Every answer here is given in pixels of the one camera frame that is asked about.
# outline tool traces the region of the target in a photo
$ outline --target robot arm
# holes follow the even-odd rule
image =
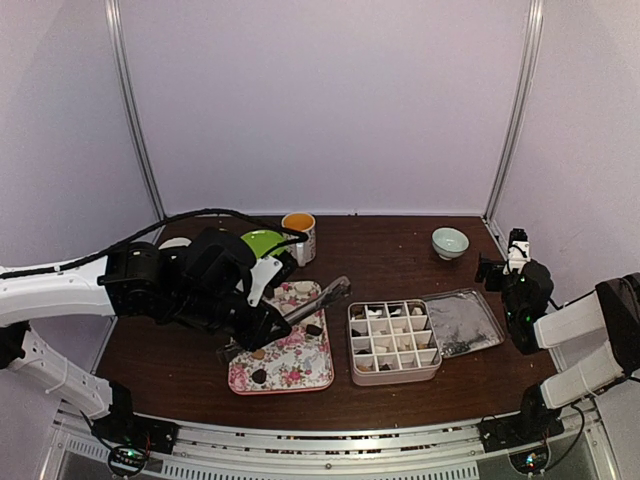
[[[561,433],[558,415],[562,407],[616,385],[640,368],[640,274],[602,282],[594,292],[547,315],[553,291],[549,270],[531,259],[526,234],[514,229],[507,261],[493,262],[481,256],[476,281],[485,281],[489,291],[501,292],[507,328],[525,355],[596,330],[606,328],[608,333],[602,345],[574,366],[528,388],[519,414],[481,422],[487,451]],[[502,440],[496,442],[498,430]]]
[[[159,325],[177,322],[208,334],[224,332],[235,340],[237,353],[289,335],[295,323],[350,293],[342,277],[323,292],[322,301],[285,319],[262,297],[296,269],[295,259],[286,251],[256,258],[239,237],[213,228],[189,245],[162,249],[127,243],[72,264],[78,266],[0,268],[0,369],[26,375],[45,393],[78,407],[100,438],[140,449],[149,443],[161,453],[172,451],[175,424],[134,415],[128,389],[69,362],[28,321],[72,314],[145,315]]]

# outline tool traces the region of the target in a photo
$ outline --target black cable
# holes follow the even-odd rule
[[[573,303],[579,302],[579,301],[580,301],[580,300],[582,300],[583,298],[587,298],[587,297],[588,297],[589,295],[591,295],[593,292],[595,292],[595,290],[591,290],[591,291],[589,291],[589,292],[585,293],[584,295],[582,295],[582,296],[580,296],[580,297],[578,297],[578,298],[574,298],[573,300],[571,300],[570,302],[565,303],[565,304],[564,304],[564,305],[562,305],[562,306],[558,306],[558,304],[553,300],[553,298],[550,298],[550,299],[549,299],[549,303],[550,303],[550,304],[551,304],[551,306],[552,306],[553,308],[555,308],[556,310],[562,310],[563,308],[568,307],[569,305],[571,305],[571,304],[573,304]]]
[[[578,412],[580,414],[580,418],[582,419],[582,423],[580,424],[580,430],[578,431],[578,435],[576,435],[576,438],[573,439],[573,442],[571,443],[571,445],[569,445],[569,448],[565,450],[565,452],[560,456],[560,458],[558,458],[558,460],[556,460],[553,465],[544,469],[545,473],[550,472],[551,470],[556,468],[560,464],[560,462],[562,462],[562,460],[564,460],[567,457],[567,455],[571,453],[571,450],[574,449],[574,447],[578,443],[578,440],[580,440],[580,437],[582,437],[582,432],[584,432],[584,425],[586,423],[584,412],[580,408],[578,408],[575,404],[571,404],[571,408],[573,408],[576,412]]]
[[[148,436],[147,436],[147,450],[144,452],[139,448],[132,447],[130,445],[116,445],[115,447],[112,447],[107,442],[105,442],[100,435],[98,435],[98,432],[96,432],[94,425],[91,423],[91,420],[89,420],[89,417],[87,417],[85,413],[82,411],[80,412],[80,414],[82,415],[82,418],[84,418],[84,421],[87,423],[87,426],[89,427],[89,431],[91,432],[91,435],[93,435],[107,450],[109,450],[109,455],[107,456],[107,467],[109,467],[109,470],[111,471],[111,473],[113,473],[118,477],[131,478],[138,475],[140,472],[142,472],[142,470],[144,470],[150,458],[150,452],[149,452],[150,445],[149,445]],[[132,459],[131,458],[132,452],[135,452],[135,454],[139,455],[140,458]],[[124,469],[116,465],[116,462],[121,465],[133,464],[135,465],[135,469],[134,470]]]
[[[178,215],[174,215],[173,217],[168,217],[163,220],[160,220],[159,222],[156,222],[153,225],[149,225],[148,227],[143,228],[142,230],[134,233],[133,235],[128,236],[124,240],[120,240],[119,242],[114,243],[113,245],[103,250],[100,250],[99,252],[92,253],[91,255],[87,255],[86,257],[79,258],[72,262],[64,263],[56,267],[41,267],[41,268],[32,268],[30,270],[17,270],[17,271],[5,272],[3,274],[0,274],[0,280],[6,280],[9,278],[28,277],[31,275],[42,275],[45,273],[64,272],[66,270],[72,270],[74,268],[82,267],[83,265],[94,262],[99,258],[102,258],[105,255],[110,254],[114,250],[118,250],[128,245],[134,240],[137,240],[140,237],[143,237],[144,235],[147,235],[148,233],[151,233],[154,230],[157,230],[158,228],[164,227],[171,223],[179,222],[180,220],[199,217],[203,215],[229,215],[231,217],[244,220],[245,222],[251,223],[258,227],[262,227],[267,230],[273,230],[278,233],[284,233],[284,234],[295,237],[293,239],[285,240],[284,242],[280,242],[279,244],[275,245],[273,248],[269,249],[267,253],[263,255],[263,257],[267,256],[269,253],[271,253],[272,251],[278,248],[286,247],[287,245],[293,245],[295,243],[306,242],[309,239],[309,236],[306,233],[298,232],[297,230],[291,230],[290,228],[281,227],[280,225],[276,225],[274,223],[267,222],[265,220],[261,220],[256,217],[252,217],[250,215],[245,215],[244,213],[240,213],[235,210],[228,210],[225,208],[202,208],[200,210],[192,210],[189,212],[180,213]]]

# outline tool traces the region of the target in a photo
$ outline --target ceramic bowl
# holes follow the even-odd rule
[[[433,232],[431,243],[443,260],[458,258],[469,248],[467,236],[455,228],[443,227]]]

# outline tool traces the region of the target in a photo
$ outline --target pink floral tray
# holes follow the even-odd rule
[[[315,282],[283,283],[270,301],[289,313],[320,293]],[[308,325],[322,329],[318,336],[306,333]],[[229,364],[229,387],[238,395],[311,392],[333,382],[333,361],[324,310],[293,327],[291,335],[258,352],[245,352]]]

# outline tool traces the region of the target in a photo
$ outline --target green bowl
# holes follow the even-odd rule
[[[253,232],[245,233],[240,238],[249,245],[256,258],[262,257],[275,245],[286,240],[282,235],[273,230],[254,230]],[[280,247],[271,252],[271,255],[280,255],[284,252],[285,248],[286,247]]]

